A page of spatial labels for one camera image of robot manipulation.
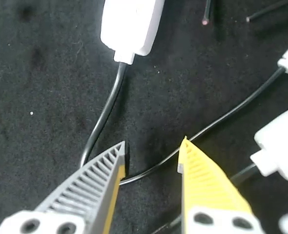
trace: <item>black fabric surface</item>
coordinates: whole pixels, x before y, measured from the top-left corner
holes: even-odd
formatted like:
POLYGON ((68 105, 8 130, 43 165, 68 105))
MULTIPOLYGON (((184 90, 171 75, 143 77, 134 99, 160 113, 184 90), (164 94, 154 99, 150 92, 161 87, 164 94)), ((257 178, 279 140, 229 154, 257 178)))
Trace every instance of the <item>black fabric surface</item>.
MULTIPOLYGON (((288 48, 288 6, 247 24, 276 0, 165 0, 151 53, 136 57, 92 155, 127 140, 142 171, 242 101, 288 48)), ((34 209, 78 167, 118 65, 100 41, 103 0, 0 0, 0 223, 34 209)), ((196 144, 228 176, 250 164, 253 136, 288 109, 288 75, 196 144)), ((267 233, 280 233, 288 182, 255 176, 239 187, 267 233)), ((120 188, 112 234, 147 234, 180 210, 176 161, 120 188)))

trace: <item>black cable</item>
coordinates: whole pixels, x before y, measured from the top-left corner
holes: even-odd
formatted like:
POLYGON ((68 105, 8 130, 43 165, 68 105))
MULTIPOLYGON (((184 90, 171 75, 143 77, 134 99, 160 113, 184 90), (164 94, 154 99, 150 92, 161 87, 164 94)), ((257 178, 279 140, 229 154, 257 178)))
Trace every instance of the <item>black cable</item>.
MULTIPOLYGON (((242 101, 239 105, 237 105, 235 108, 218 118, 217 120, 213 121, 211 124, 209 124, 207 127, 202 129, 200 132, 192 136, 189 140, 193 141, 195 139, 198 139, 201 137, 203 134, 208 132, 210 129, 218 125, 219 123, 223 122, 224 120, 228 119, 231 117, 233 114, 236 112, 240 111, 243 109, 245 106, 247 106, 249 103, 251 103, 256 97, 258 97, 265 89, 267 89, 281 74, 285 72, 285 68, 279 67, 276 72, 273 73, 273 75, 265 82, 263 83, 255 92, 253 92, 249 97, 247 97, 244 101, 242 101)), ((179 148, 177 148, 175 151, 173 151, 170 155, 168 155, 165 159, 160 161, 159 163, 155 164, 151 168, 147 169, 146 171, 139 173, 137 175, 134 175, 130 178, 123 179, 120 181, 120 185, 125 185, 129 184, 132 182, 135 182, 139 179, 142 179, 146 176, 149 176, 156 170, 158 170, 162 165, 164 165, 166 162, 168 162, 170 159, 172 159, 177 153, 179 152, 179 148)))
POLYGON ((118 93, 119 93, 119 90, 120 90, 121 85, 123 83, 125 70, 126 70, 126 64, 120 62, 115 83, 114 83, 114 85, 110 91, 110 94, 108 96, 106 104, 102 110, 102 113, 101 113, 99 119, 97 120, 97 123, 95 124, 95 127, 94 127, 89 139, 87 140, 85 148, 82 152, 81 161, 80 161, 80 168, 87 162, 87 160, 90 156, 90 153, 92 151, 92 148, 94 147, 95 142, 99 138, 100 133, 101 133, 101 131, 102 131, 104 125, 106 124, 107 119, 110 115, 110 112, 113 109, 113 106, 115 104, 116 98, 117 98, 118 93))
MULTIPOLYGON (((250 178, 252 175, 256 174, 258 172, 258 168, 256 164, 252 163, 251 165, 247 166, 240 172, 236 173, 234 176, 230 178, 230 181, 235 185, 238 186, 242 184, 245 180, 250 178)), ((167 222, 166 224, 162 225, 160 228, 158 228, 156 231, 154 231, 152 234, 166 234, 169 233, 173 228, 177 227, 181 224, 182 216, 179 214, 174 220, 167 222)))
POLYGON ((240 185, 257 172, 259 172, 258 167, 256 166, 256 164, 252 163, 248 167, 242 169, 240 172, 232 176, 230 180, 233 182, 234 185, 240 185))
POLYGON ((251 16, 246 17, 246 22, 251 22, 252 20, 255 20, 256 18, 259 18, 261 16, 264 16, 265 14, 277 10, 279 8, 281 8, 282 6, 285 6, 288 4, 288 0, 280 0, 254 14, 252 14, 251 16))
POLYGON ((210 17, 210 8, 211 8, 211 0, 206 0, 206 7, 204 12, 204 17, 202 20, 203 25, 207 25, 209 23, 209 17, 210 17))

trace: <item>white usb plug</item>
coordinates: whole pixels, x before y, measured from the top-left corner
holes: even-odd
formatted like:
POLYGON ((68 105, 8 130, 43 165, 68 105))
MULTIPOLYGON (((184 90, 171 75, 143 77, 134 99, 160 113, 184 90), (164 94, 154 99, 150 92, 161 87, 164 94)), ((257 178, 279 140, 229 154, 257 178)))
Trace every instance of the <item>white usb plug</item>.
POLYGON ((288 180, 288 111, 259 130, 255 141, 261 150, 250 158, 263 176, 278 171, 288 180))
POLYGON ((165 0, 105 0, 101 40, 114 60, 131 65, 146 56, 155 40, 165 0))

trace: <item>gray plastic part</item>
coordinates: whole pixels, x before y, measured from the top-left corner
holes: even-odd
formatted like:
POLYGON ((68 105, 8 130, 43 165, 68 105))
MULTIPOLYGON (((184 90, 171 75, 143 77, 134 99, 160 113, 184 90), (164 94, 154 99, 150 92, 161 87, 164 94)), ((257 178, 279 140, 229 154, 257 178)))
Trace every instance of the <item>gray plastic part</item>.
POLYGON ((35 211, 80 216, 85 221, 84 233, 102 234, 120 166, 125 167, 125 141, 77 170, 35 211))

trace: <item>red tip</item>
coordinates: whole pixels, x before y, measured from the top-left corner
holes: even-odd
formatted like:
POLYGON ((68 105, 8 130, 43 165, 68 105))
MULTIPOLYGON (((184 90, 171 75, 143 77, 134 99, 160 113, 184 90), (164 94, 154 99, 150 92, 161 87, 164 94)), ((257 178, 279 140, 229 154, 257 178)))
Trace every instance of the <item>red tip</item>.
POLYGON ((208 20, 203 19, 202 23, 203 23, 203 25, 207 25, 209 22, 208 22, 208 20))

